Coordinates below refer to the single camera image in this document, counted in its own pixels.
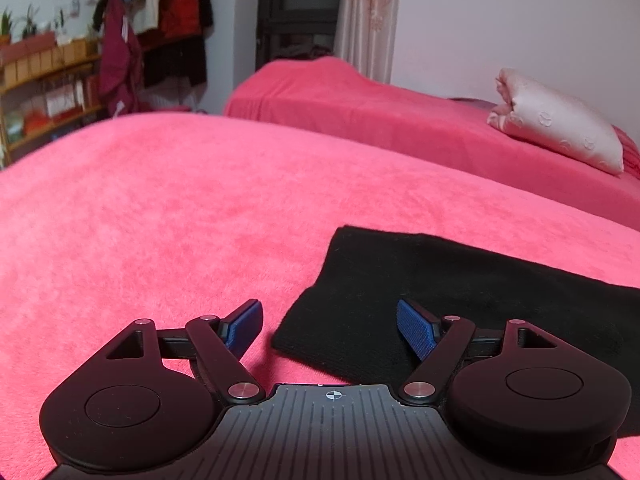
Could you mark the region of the black knit pants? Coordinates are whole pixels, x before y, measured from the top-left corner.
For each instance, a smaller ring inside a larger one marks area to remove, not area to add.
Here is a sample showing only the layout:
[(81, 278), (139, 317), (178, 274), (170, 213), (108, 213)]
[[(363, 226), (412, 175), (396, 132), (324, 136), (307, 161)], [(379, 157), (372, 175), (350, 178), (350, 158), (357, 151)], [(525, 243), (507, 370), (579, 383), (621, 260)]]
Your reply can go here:
[(314, 284), (271, 345), (355, 384), (400, 384), (419, 361), (396, 309), (414, 300), (498, 330), (522, 318), (612, 365), (639, 387), (639, 292), (426, 234), (342, 226)]

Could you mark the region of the pink bed blanket near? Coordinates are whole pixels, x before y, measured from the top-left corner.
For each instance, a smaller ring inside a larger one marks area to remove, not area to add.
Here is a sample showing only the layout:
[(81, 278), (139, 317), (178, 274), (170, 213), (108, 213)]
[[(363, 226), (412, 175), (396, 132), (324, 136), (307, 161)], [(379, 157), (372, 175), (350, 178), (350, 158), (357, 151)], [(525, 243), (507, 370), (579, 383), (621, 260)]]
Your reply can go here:
[(639, 283), (636, 231), (425, 160), (219, 116), (98, 122), (1, 175), (3, 477), (52, 469), (42, 402), (131, 321), (256, 298), (274, 330), (345, 224)]

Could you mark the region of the pale pink folded quilt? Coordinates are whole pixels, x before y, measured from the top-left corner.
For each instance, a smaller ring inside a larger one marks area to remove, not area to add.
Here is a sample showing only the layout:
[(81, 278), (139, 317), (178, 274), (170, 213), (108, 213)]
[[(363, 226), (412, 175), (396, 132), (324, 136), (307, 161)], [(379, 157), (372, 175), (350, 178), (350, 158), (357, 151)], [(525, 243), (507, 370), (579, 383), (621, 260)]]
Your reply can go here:
[(512, 68), (496, 78), (503, 103), (487, 123), (507, 136), (584, 162), (607, 174), (624, 172), (624, 149), (613, 126), (580, 99)]

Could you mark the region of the folded pink blanket stack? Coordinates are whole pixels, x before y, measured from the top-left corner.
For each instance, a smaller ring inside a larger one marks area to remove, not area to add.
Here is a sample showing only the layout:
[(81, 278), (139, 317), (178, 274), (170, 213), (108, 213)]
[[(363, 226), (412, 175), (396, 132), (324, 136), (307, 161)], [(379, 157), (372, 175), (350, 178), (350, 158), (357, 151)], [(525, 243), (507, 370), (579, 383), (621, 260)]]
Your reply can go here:
[(622, 129), (614, 127), (614, 131), (623, 147), (624, 171), (636, 179), (640, 179), (640, 152), (637, 144)]

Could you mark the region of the pink covered far bed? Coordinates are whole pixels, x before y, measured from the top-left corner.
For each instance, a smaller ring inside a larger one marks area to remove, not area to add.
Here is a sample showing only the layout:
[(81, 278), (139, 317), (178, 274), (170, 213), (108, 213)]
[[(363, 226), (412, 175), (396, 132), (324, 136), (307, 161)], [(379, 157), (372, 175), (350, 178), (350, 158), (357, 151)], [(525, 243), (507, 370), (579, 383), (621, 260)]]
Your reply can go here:
[(325, 56), (277, 60), (236, 88), (224, 116), (306, 129), (475, 174), (612, 220), (639, 226), (639, 179), (515, 140), (487, 110), (381, 84)]

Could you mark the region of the wooden shelf with boxes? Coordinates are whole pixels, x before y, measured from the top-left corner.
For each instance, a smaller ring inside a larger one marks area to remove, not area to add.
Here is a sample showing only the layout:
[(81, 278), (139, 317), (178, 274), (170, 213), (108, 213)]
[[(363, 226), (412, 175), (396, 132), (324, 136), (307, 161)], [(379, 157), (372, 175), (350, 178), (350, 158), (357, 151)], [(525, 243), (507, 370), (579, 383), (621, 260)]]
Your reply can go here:
[(1, 167), (72, 125), (102, 114), (101, 43), (64, 34), (64, 14), (39, 27), (30, 6), (22, 18), (1, 14)]

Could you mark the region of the pink patterned curtain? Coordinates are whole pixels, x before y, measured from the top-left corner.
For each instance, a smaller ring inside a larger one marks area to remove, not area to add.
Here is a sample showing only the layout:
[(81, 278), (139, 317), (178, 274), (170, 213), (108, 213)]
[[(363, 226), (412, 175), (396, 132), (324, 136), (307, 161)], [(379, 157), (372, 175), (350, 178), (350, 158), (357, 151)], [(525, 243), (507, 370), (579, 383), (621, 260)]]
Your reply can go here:
[(390, 82), (399, 0), (341, 0), (334, 54), (363, 76)]

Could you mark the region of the hanging clothes on rack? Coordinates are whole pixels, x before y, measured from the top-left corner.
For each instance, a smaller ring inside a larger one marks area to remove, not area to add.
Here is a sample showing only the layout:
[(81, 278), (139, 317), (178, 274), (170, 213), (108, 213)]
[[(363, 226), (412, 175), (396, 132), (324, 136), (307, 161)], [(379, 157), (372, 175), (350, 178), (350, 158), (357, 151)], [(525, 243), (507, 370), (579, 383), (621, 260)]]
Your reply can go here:
[(168, 80), (206, 84), (212, 0), (100, 0), (92, 28), (102, 35), (98, 93), (110, 116), (195, 110), (144, 94)]

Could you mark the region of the dark window frame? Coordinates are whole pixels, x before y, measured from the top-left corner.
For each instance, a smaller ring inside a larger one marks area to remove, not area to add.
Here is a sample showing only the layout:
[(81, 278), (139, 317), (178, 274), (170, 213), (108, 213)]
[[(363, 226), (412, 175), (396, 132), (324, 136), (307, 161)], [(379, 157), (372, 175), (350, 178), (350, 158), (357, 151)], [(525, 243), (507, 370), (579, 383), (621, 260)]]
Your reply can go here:
[(331, 55), (341, 0), (258, 0), (255, 67)]

